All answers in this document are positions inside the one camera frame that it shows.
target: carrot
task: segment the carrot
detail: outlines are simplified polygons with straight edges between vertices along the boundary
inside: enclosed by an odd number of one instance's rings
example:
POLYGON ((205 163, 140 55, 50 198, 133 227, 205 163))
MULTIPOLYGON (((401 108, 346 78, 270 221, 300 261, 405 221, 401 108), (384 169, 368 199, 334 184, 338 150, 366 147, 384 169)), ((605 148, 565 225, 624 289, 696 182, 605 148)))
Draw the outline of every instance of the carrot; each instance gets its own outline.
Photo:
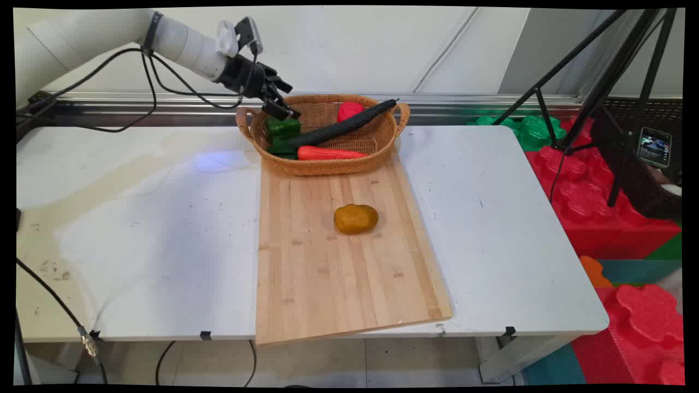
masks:
POLYGON ((325 149, 316 148, 315 146, 301 146, 296 152, 298 159, 301 161, 310 161, 315 159, 348 159, 348 158, 362 158, 366 157, 366 154, 359 152, 352 152, 350 150, 341 149, 325 149))

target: robotic arm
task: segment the robotic arm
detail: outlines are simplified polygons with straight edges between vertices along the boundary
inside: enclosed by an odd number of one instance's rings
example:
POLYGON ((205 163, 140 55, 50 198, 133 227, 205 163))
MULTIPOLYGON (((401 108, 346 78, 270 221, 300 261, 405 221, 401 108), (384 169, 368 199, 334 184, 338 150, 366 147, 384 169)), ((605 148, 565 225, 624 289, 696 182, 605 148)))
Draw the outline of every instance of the robotic arm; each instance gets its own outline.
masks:
POLYGON ((17 108, 39 89, 95 56, 134 42, 244 97, 262 100, 262 110, 278 119, 300 115, 278 92, 289 93, 292 87, 277 71, 238 54, 246 45, 254 55, 262 52, 250 17, 235 26, 221 21, 217 39, 147 8, 80 10, 43 20, 28 30, 15 46, 17 108), (250 81, 244 86, 248 75, 250 81))

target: table leg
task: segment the table leg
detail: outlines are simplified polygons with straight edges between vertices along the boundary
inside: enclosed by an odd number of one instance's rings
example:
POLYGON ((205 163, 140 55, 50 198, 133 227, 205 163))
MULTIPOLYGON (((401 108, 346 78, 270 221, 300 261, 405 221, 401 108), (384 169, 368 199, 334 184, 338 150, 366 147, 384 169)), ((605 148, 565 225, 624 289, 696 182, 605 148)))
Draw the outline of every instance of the table leg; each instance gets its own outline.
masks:
POLYGON ((483 383, 500 383, 578 337, 580 335, 517 336, 498 352, 481 358, 481 379, 483 383))

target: orange foam block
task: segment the orange foam block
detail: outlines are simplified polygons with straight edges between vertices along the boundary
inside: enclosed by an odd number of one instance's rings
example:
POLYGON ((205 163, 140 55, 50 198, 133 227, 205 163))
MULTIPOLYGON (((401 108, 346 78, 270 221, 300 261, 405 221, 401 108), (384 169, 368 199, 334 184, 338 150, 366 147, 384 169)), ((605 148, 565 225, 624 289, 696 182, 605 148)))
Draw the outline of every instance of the orange foam block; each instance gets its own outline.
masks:
POLYGON ((580 257, 580 263, 595 289, 614 287, 612 282, 602 275, 602 264, 597 259, 583 256, 580 257))

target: wooden cutting board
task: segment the wooden cutting board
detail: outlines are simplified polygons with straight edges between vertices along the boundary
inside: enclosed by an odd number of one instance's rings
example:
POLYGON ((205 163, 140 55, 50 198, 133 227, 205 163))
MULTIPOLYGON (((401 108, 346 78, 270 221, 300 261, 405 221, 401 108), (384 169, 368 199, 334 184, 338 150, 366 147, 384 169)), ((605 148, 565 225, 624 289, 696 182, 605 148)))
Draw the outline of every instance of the wooden cutting board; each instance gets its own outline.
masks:
POLYGON ((403 165, 339 176, 292 176, 262 164, 258 344, 339 336, 452 316, 403 165), (349 203, 373 206, 374 230, 333 223, 349 203))

